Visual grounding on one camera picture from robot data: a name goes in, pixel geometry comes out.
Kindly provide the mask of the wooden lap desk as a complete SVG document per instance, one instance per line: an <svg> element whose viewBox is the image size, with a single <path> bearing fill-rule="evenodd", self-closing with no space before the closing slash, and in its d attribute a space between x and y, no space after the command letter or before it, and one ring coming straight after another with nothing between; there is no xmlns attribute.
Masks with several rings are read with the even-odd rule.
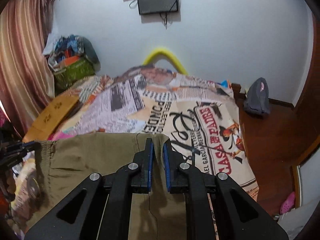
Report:
<svg viewBox="0 0 320 240"><path fill-rule="evenodd" d="M57 96L36 118L22 141L47 140L78 102L77 95Z"/></svg>

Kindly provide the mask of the pink folded garment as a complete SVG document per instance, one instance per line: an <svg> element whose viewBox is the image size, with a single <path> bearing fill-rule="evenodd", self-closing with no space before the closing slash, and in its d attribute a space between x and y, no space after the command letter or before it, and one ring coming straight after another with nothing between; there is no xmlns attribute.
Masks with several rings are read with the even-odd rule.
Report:
<svg viewBox="0 0 320 240"><path fill-rule="evenodd" d="M74 134L69 134L69 133L64 133L61 131L58 131L54 134L51 134L47 140L49 141L57 141L57 140L61 140L61 139L68 139L68 138L72 138L74 137Z"/></svg>

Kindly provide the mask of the pink slipper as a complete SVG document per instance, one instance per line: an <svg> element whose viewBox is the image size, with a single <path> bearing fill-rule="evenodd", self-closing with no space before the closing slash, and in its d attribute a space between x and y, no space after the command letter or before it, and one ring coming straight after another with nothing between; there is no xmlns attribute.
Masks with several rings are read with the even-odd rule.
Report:
<svg viewBox="0 0 320 240"><path fill-rule="evenodd" d="M286 200L282 203L281 207L280 207L280 211L279 213L285 214L287 212L289 212L294 206L295 206L295 192L291 192L288 197L286 198Z"/></svg>

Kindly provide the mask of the newspaper print bedspread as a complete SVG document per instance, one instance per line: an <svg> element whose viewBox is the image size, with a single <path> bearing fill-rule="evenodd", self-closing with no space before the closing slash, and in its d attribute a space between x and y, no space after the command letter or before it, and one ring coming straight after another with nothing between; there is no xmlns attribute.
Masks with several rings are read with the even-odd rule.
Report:
<svg viewBox="0 0 320 240"><path fill-rule="evenodd" d="M86 77L63 95L77 95L79 102L52 134L164 134L189 164L207 174L225 172L257 198L259 186L246 158L230 85L149 64L116 78ZM18 172L11 205L20 237L44 197L37 182L35 152L27 155Z"/></svg>

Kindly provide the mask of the pile of clothes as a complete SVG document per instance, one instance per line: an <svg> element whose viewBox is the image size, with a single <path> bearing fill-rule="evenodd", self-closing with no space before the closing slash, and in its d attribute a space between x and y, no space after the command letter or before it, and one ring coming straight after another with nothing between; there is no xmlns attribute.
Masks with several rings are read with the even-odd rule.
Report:
<svg viewBox="0 0 320 240"><path fill-rule="evenodd" d="M53 73L73 64L80 58L86 59L97 69L100 62L92 43L80 35L67 37L49 34L46 46L42 53Z"/></svg>

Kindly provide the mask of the grey backpack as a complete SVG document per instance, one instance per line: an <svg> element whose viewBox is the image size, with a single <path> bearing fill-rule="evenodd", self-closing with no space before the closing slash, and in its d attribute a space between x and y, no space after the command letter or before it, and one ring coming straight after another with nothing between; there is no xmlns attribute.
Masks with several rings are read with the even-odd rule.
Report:
<svg viewBox="0 0 320 240"><path fill-rule="evenodd" d="M244 110L260 116L270 114L268 85L263 77L258 78L249 88L244 101Z"/></svg>

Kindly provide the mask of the pink striped curtain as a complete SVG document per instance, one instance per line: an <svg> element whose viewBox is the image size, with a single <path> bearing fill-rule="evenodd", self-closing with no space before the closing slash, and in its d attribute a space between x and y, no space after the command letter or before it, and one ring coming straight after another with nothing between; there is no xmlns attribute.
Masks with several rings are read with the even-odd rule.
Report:
<svg viewBox="0 0 320 240"><path fill-rule="evenodd" d="M1 103L22 137L55 96L43 55L53 6L54 0L9 0L1 12Z"/></svg>

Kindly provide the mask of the yellow foam tube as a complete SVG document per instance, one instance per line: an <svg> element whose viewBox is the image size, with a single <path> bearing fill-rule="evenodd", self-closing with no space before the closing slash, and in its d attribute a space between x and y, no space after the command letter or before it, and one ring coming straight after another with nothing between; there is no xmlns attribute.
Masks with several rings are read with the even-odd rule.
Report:
<svg viewBox="0 0 320 240"><path fill-rule="evenodd" d="M187 70L181 64L180 60L170 50L164 47L157 47L145 58L143 65L156 62L157 59L166 59L175 68L176 72L188 75Z"/></svg>

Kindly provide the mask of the small black wall monitor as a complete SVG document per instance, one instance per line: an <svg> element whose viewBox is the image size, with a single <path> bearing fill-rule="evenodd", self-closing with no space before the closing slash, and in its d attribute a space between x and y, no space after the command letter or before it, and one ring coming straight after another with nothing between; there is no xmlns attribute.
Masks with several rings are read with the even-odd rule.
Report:
<svg viewBox="0 0 320 240"><path fill-rule="evenodd" d="M140 15L178 12L178 0L137 0Z"/></svg>

